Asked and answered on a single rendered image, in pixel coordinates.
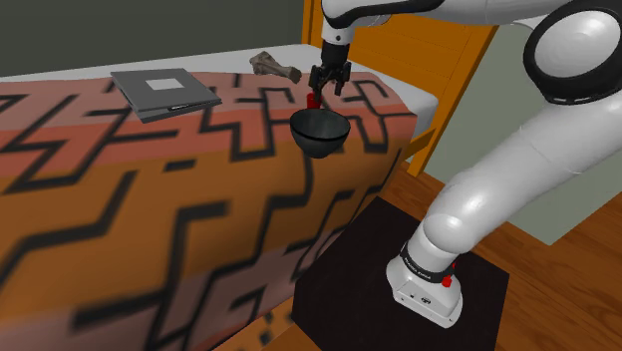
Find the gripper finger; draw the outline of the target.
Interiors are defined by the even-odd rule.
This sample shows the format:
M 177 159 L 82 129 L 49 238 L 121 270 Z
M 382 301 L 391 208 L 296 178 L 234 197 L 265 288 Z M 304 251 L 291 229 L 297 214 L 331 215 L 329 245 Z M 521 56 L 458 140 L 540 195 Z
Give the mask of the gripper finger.
M 346 83 L 349 82 L 351 76 L 351 63 L 346 62 L 341 68 L 334 73 L 334 94 L 340 96 Z
M 308 84 L 312 89 L 313 102 L 315 104 L 320 104 L 322 89 L 325 85 L 325 70 L 323 66 L 312 66 Z

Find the grey-brown bone-shaped object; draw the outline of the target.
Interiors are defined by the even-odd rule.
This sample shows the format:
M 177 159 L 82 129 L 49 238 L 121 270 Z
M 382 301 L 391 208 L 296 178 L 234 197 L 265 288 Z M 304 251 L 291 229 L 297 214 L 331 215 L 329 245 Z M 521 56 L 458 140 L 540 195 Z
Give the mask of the grey-brown bone-shaped object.
M 274 75 L 287 78 L 294 84 L 298 84 L 302 73 L 295 67 L 282 66 L 268 52 L 262 51 L 249 59 L 255 75 Z

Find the black bowl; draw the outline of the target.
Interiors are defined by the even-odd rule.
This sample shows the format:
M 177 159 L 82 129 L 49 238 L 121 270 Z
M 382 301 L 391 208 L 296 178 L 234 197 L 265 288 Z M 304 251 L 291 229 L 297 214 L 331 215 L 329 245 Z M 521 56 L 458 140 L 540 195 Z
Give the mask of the black bowl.
M 290 120 L 296 145 L 309 158 L 323 159 L 341 148 L 351 131 L 350 122 L 342 115 L 325 109 L 303 109 Z

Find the grey book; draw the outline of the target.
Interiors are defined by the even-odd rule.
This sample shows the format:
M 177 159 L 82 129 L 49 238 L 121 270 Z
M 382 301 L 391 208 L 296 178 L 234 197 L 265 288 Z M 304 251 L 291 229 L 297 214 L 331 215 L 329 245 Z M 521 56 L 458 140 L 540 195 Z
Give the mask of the grey book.
M 111 76 L 144 124 L 222 103 L 200 80 L 181 68 L 118 71 Z

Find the bed with patterned orange blanket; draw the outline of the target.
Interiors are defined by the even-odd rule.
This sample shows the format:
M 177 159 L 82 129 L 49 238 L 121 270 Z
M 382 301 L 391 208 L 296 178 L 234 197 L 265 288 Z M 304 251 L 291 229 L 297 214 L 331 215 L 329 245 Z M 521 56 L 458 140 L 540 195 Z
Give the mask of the bed with patterned orange blanket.
M 108 77 L 0 83 L 0 351 L 208 351 L 296 279 L 406 158 L 423 165 L 492 27 L 395 17 L 325 102 L 352 130 L 294 143 L 307 86 L 242 53 L 194 75 L 219 106 L 142 123 Z

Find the dark robot stand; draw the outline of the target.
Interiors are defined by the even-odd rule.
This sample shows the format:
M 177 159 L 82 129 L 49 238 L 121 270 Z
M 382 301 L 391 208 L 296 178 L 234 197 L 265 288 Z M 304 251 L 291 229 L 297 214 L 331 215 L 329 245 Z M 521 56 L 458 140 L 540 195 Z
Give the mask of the dark robot stand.
M 292 318 L 321 351 L 494 351 L 509 275 L 480 256 L 458 259 L 454 326 L 394 299 L 386 266 L 418 224 L 377 197 L 298 279 Z

